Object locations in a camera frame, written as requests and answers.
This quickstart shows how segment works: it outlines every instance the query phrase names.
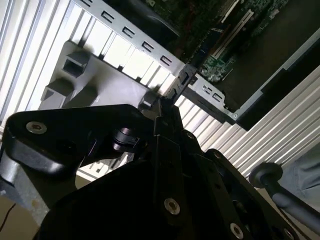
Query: gray fabric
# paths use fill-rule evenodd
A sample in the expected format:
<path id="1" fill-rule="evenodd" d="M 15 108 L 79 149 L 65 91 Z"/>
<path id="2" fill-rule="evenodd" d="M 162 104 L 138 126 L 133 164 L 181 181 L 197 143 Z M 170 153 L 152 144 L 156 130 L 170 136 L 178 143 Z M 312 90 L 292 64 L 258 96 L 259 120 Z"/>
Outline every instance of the gray fabric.
<path id="1" fill-rule="evenodd" d="M 283 169 L 279 183 L 301 200 L 320 206 L 320 143 Z"/>

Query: rectangular slot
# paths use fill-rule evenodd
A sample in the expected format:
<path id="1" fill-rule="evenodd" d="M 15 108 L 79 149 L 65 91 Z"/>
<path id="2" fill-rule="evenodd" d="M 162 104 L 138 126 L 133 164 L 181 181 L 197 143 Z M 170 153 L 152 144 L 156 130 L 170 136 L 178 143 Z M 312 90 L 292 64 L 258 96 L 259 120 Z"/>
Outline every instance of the rectangular slot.
<path id="1" fill-rule="evenodd" d="M 89 3 L 92 3 L 92 0 L 80 0 L 80 1 L 83 2 L 85 5 L 87 5 L 89 8 L 91 7 Z"/>
<path id="2" fill-rule="evenodd" d="M 85 66 L 79 65 L 71 60 L 65 60 L 65 64 L 63 66 L 63 71 L 70 74 L 71 76 L 78 78 L 85 72 Z"/>
<path id="3" fill-rule="evenodd" d="M 105 20 L 107 20 L 111 24 L 112 24 L 112 20 L 115 19 L 111 14 L 107 13 L 106 11 L 103 11 L 101 13 L 101 17 L 103 17 Z"/>
<path id="4" fill-rule="evenodd" d="M 212 96 L 215 100 L 217 100 L 219 103 L 221 102 L 221 100 L 222 100 L 222 97 L 220 97 L 218 94 L 213 94 L 213 96 Z"/>
<path id="5" fill-rule="evenodd" d="M 122 29 L 122 32 L 127 35 L 129 38 L 133 38 L 133 36 L 135 35 L 135 33 L 133 31 L 131 31 L 129 28 L 127 28 L 126 26 Z"/>
<path id="6" fill-rule="evenodd" d="M 170 63 L 172 63 L 172 61 L 171 61 L 169 58 L 167 58 L 166 56 L 162 56 L 162 57 L 160 58 L 160 60 L 161 60 L 164 64 L 166 64 L 167 66 L 170 66 Z"/>
<path id="7" fill-rule="evenodd" d="M 187 82 L 187 80 L 189 79 L 189 74 L 185 73 L 185 78 L 183 79 L 183 81 L 181 82 L 182 86 L 184 86 Z"/>
<path id="8" fill-rule="evenodd" d="M 153 49 L 155 49 L 153 46 L 151 46 L 149 43 L 147 43 L 146 41 L 144 41 L 143 43 L 142 43 L 142 47 L 145 49 L 145 50 L 147 50 L 149 53 L 151 53 L 151 51 L 153 50 Z"/>
<path id="9" fill-rule="evenodd" d="M 206 85 L 203 85 L 203 89 L 212 92 L 212 89 L 210 87 L 206 86 Z"/>

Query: screw head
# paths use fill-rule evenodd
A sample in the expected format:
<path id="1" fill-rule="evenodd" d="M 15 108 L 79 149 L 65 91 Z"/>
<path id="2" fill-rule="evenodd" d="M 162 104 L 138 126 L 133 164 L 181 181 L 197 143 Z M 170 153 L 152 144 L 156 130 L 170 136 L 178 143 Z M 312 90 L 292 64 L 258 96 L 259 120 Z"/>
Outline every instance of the screw head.
<path id="1" fill-rule="evenodd" d="M 295 237 L 292 235 L 292 233 L 288 229 L 285 228 L 284 232 L 291 240 L 295 240 Z"/>
<path id="2" fill-rule="evenodd" d="M 180 213 L 179 204 L 177 203 L 176 200 L 174 200 L 171 197 L 169 197 L 166 200 L 164 200 L 164 207 L 172 215 L 178 215 Z"/>
<path id="3" fill-rule="evenodd" d="M 188 136 L 188 138 L 190 139 L 194 139 L 195 137 L 192 135 L 192 133 L 190 132 L 187 132 L 186 135 Z"/>
<path id="4" fill-rule="evenodd" d="M 244 233 L 242 232 L 241 228 L 237 224 L 231 223 L 230 230 L 237 239 L 240 239 L 240 240 L 244 239 Z"/>
<path id="5" fill-rule="evenodd" d="M 220 154 L 219 154 L 219 153 L 217 153 L 217 152 L 214 152 L 214 156 L 215 156 L 217 159 L 221 159 Z"/>
<path id="6" fill-rule="evenodd" d="M 44 134 L 47 131 L 46 125 L 38 121 L 30 121 L 25 125 L 25 128 L 32 134 Z"/>

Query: circuit board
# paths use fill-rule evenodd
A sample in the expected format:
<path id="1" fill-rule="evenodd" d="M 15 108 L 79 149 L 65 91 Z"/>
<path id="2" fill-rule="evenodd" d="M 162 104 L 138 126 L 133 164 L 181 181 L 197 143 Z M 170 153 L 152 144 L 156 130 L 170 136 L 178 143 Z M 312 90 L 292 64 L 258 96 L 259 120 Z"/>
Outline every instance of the circuit board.
<path id="1" fill-rule="evenodd" d="M 224 0 L 142 0 L 179 32 L 167 49 L 186 62 L 214 25 Z"/>
<path id="2" fill-rule="evenodd" d="M 168 50 L 188 62 L 203 52 L 198 72 L 223 81 L 238 57 L 268 27 L 289 0 L 143 0 L 179 33 Z"/>
<path id="3" fill-rule="evenodd" d="M 200 67 L 199 73 L 212 84 L 223 81 L 233 70 L 233 65 L 237 62 L 238 57 L 245 54 L 246 49 L 276 18 L 276 15 L 280 13 L 288 1 L 248 0 L 243 3 L 243 7 L 238 11 L 235 19 L 240 19 L 248 11 L 252 11 L 253 15 L 224 50 L 218 54 L 215 51 L 208 56 L 202 67 Z"/>

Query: hex bolt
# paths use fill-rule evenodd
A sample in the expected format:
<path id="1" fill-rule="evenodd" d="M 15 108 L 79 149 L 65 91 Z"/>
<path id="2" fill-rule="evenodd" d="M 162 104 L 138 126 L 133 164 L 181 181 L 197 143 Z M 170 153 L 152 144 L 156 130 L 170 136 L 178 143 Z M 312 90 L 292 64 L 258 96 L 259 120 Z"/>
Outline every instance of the hex bolt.
<path id="1" fill-rule="evenodd" d="M 169 197 L 166 200 L 164 200 L 164 207 L 172 215 L 178 215 L 180 213 L 179 204 L 177 203 L 176 200 L 174 200 L 171 197 Z"/>
<path id="2" fill-rule="evenodd" d="M 244 233 L 242 232 L 241 228 L 234 222 L 230 224 L 230 230 L 237 239 L 244 239 Z"/>
<path id="3" fill-rule="evenodd" d="M 292 235 L 292 233 L 288 229 L 285 228 L 284 232 L 291 240 L 295 240 L 295 237 Z"/>
<path id="4" fill-rule="evenodd" d="M 42 122 L 30 121 L 26 124 L 25 128 L 32 134 L 44 134 L 47 131 L 47 127 Z"/>

